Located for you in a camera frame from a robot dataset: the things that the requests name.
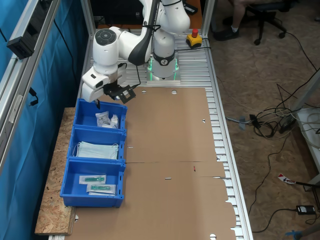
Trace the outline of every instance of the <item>blue bin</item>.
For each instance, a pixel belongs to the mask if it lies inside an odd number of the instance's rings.
[[[105,161],[118,161],[125,162],[125,140],[127,134],[123,131],[111,130],[110,128],[93,128],[93,127],[84,127],[84,126],[73,126],[69,149],[67,157],[76,157],[77,155],[77,145],[80,142],[87,142],[90,144],[96,145],[119,145],[119,151],[117,159],[104,159],[104,158],[94,158],[95,160],[105,160]]]
[[[87,158],[68,158],[60,191],[64,205],[75,207],[120,207],[124,200],[123,181],[126,164]],[[106,175],[106,184],[115,184],[115,196],[89,195],[80,175]]]
[[[96,127],[99,129],[106,129],[105,127],[97,126],[96,114],[109,111],[110,119],[114,114],[118,116],[119,129],[117,130],[126,132],[127,130],[125,129],[125,120],[127,109],[128,108],[124,105],[104,101],[100,101],[100,109],[98,109],[95,102],[87,102],[81,98],[78,98],[73,124],[75,126]]]

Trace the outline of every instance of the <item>face mask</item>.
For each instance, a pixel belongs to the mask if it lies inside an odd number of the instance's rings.
[[[96,158],[96,159],[113,159],[118,158],[118,144],[114,145],[96,145],[85,141],[79,142],[77,146],[77,157]]]

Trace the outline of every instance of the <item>cardboard sheet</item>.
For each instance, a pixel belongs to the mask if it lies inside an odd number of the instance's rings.
[[[137,87],[134,91],[136,98],[126,104],[126,145],[131,147],[126,149],[127,163],[216,162],[204,88]],[[216,175],[224,176],[219,165]]]
[[[126,104],[124,201],[120,208],[77,208],[79,220],[65,240],[209,240],[211,234],[235,240],[225,182],[213,178],[225,171],[205,89],[138,87],[135,93]]]
[[[224,181],[209,177],[211,167],[207,162],[128,163],[121,207],[77,208],[79,220],[65,240],[209,240],[211,234],[235,240],[235,211],[225,202]]]

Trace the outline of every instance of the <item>gray floor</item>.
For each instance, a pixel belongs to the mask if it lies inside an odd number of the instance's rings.
[[[222,29],[222,19],[232,14],[232,7],[227,0],[218,2],[216,21],[218,29]],[[320,2],[307,0],[297,3],[290,12],[277,12],[288,32],[294,34],[301,42],[306,54],[313,64],[320,67],[320,23],[314,18],[320,14]],[[228,93],[243,105],[264,110],[275,107],[281,102],[277,83],[287,91],[293,92],[306,82],[314,73],[314,69],[303,54],[298,42],[290,35],[279,39],[279,31],[266,23],[261,45],[255,46],[253,41],[258,37],[257,22],[241,26],[240,38],[226,42],[217,42],[211,37],[212,57],[216,75],[221,79],[219,90],[222,97],[225,115],[238,119],[249,114],[257,114],[233,101]],[[312,96],[308,103],[317,106],[320,103],[320,91]],[[286,104],[292,106],[293,97]],[[237,162],[242,189],[247,209],[255,200],[255,189],[267,174],[270,153],[278,152],[285,138],[269,140],[257,136],[251,126],[242,130],[237,123],[228,122],[232,147]],[[271,214],[281,208],[295,208],[296,205],[315,205],[310,192],[301,186],[281,182],[279,173],[286,177],[308,182],[317,174],[307,144],[295,128],[288,137],[280,154],[270,157],[271,172],[257,192],[257,201],[250,214],[253,231],[264,229]],[[308,227],[305,220],[309,216],[298,216],[294,212],[278,212],[272,219],[269,228],[263,233],[255,233],[255,240],[291,239],[285,237],[286,232],[302,230]]]

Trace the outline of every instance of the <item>black chair wheel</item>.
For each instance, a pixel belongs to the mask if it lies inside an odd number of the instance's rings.
[[[254,44],[255,44],[256,46],[258,46],[260,43],[261,43],[260,39],[256,39],[256,40],[254,41]]]
[[[285,32],[280,32],[279,33],[279,38],[283,39],[286,36]]]

